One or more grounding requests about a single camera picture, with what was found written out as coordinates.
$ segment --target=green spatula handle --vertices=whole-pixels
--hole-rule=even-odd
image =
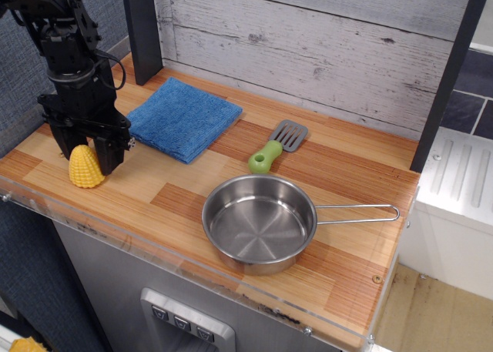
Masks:
[[[267,144],[248,159],[248,168],[252,173],[268,173],[272,162],[283,152],[283,145],[276,140]]]

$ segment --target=yellow corn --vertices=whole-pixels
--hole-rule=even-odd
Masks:
[[[104,175],[94,151],[85,145],[75,147],[70,154],[69,178],[79,188],[93,188],[100,184]]]
[[[27,339],[16,339],[12,342],[9,352],[46,352],[46,349],[35,342],[32,337]]]

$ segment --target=black robotic arm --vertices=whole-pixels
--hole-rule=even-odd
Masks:
[[[109,60],[96,48],[101,36],[82,0],[0,0],[0,18],[10,10],[25,26],[48,64],[55,95],[40,95],[45,121],[64,156],[94,140],[103,175],[123,162],[133,145],[129,120],[115,108]],[[125,75],[120,89],[125,82]]]

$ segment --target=white wooden wall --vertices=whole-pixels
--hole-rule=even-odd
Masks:
[[[163,63],[419,139],[468,0],[155,0]]]

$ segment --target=folded towel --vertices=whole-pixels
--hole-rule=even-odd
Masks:
[[[191,163],[243,110],[221,98],[169,78],[131,111],[130,134],[183,163]]]

